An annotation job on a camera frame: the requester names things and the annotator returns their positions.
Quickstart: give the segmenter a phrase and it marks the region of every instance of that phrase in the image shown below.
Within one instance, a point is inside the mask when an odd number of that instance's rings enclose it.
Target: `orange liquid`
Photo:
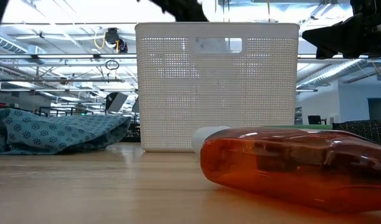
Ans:
[[[330,212],[381,210],[381,145],[351,133],[226,129],[205,140],[200,163],[234,189]]]

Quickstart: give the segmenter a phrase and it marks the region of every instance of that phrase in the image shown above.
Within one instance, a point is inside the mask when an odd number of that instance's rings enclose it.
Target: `table surface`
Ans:
[[[0,156],[0,223],[381,223],[209,182],[195,154],[137,143],[62,156]]]

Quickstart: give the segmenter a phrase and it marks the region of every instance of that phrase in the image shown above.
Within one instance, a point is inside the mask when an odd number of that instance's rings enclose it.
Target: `ceiling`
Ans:
[[[300,34],[304,30],[330,26],[352,15],[349,4],[328,4],[316,12],[316,19],[310,19],[311,13],[319,5],[317,0],[271,1],[270,12],[266,1],[250,0],[218,1],[199,0],[205,15],[210,21],[224,22],[265,22],[268,18],[278,22],[291,22],[300,25]],[[115,50],[107,46],[99,48],[103,33],[109,27],[117,27],[120,37],[128,44],[128,54],[133,57],[117,59],[120,67],[110,71],[106,60],[50,59],[43,65],[29,63],[26,60],[1,60],[0,65],[15,66],[25,74],[42,74],[42,78],[53,79],[89,79],[84,86],[101,89],[126,89],[126,93],[138,89],[136,47],[134,27],[139,22],[172,22],[168,13],[148,0],[10,0],[0,26],[0,37],[23,47],[32,49],[34,54],[114,54]],[[302,38],[299,39],[299,54],[315,54],[316,48]],[[12,52],[0,47],[0,54]],[[333,61],[316,62],[303,60],[298,63],[298,80],[308,78],[311,72],[324,69]],[[93,82],[107,78],[123,82]],[[82,84],[70,83],[69,88],[81,88]],[[55,85],[56,88],[68,88]],[[129,99],[134,103],[136,94]]]

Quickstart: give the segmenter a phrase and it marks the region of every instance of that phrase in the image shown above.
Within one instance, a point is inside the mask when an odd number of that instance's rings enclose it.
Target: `perforated basket wall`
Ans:
[[[194,131],[204,126],[294,124],[298,29],[296,24],[138,24],[142,147],[191,151]],[[217,50],[224,38],[241,38],[242,51]]]

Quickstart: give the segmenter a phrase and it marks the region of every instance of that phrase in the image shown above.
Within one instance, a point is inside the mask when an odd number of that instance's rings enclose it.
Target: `green object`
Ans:
[[[297,128],[297,129],[318,129],[318,130],[331,130],[331,125],[321,125],[321,124],[309,124],[309,125],[273,125],[266,126],[271,128]]]

